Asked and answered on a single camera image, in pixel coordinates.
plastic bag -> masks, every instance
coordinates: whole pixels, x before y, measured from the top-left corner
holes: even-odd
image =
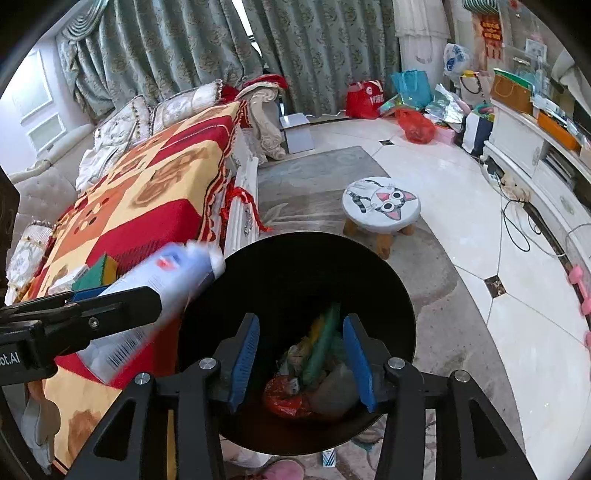
[[[455,43],[448,43],[443,50],[443,74],[451,78],[455,87],[460,89],[460,76],[470,70],[472,58],[470,51]]]
[[[454,94],[448,92],[441,83],[435,87],[435,98],[427,105],[425,111],[439,121],[447,123],[457,133],[462,130],[462,122],[466,115]]]
[[[379,117],[378,108],[384,104],[384,89],[377,80],[357,82],[347,91],[348,116],[374,120]]]
[[[395,117],[409,142],[427,144],[435,137],[435,125],[415,110],[396,110]]]
[[[285,419],[303,419],[312,414],[306,395],[292,395],[290,377],[276,375],[269,380],[263,392],[265,406],[278,417]]]

shopping bag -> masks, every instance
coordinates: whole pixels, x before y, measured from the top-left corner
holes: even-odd
[[[462,148],[470,155],[480,157],[484,149],[484,142],[492,132],[492,122],[474,112],[466,117],[466,131]]]
[[[491,87],[493,78],[489,72],[475,72],[474,75],[462,75],[460,85],[462,100],[470,106],[482,102],[491,102]]]
[[[419,109],[425,108],[433,100],[429,79],[424,70],[406,70],[394,73],[392,80],[398,93],[412,98]]]
[[[384,89],[377,80],[349,85],[346,114],[369,120],[379,117],[378,109],[384,104]]]

blue gripper pad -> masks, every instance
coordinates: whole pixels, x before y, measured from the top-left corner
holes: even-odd
[[[343,342],[349,358],[349,366],[355,376],[359,398],[368,412],[373,413],[378,406],[374,394],[374,377],[349,317],[343,321]]]
[[[233,413],[244,401],[244,396],[246,395],[248,380],[251,377],[252,364],[255,361],[260,331],[259,319],[256,315],[253,315],[252,323],[245,336],[236,364],[232,369],[232,385],[228,403]]]

red bag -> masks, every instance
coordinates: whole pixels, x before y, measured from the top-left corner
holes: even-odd
[[[384,89],[377,80],[357,82],[347,91],[348,116],[374,120],[379,117],[378,108],[384,104]]]
[[[285,392],[289,382],[290,378],[287,375],[276,375],[271,378],[263,392],[265,406],[284,419],[303,419],[312,415],[305,394],[288,395]]]
[[[427,144],[435,137],[435,125],[415,110],[400,108],[394,113],[409,142]]]

white box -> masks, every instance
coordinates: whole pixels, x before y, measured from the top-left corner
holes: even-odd
[[[279,120],[285,133],[288,153],[299,153],[314,149],[310,121],[303,113],[282,116]]]

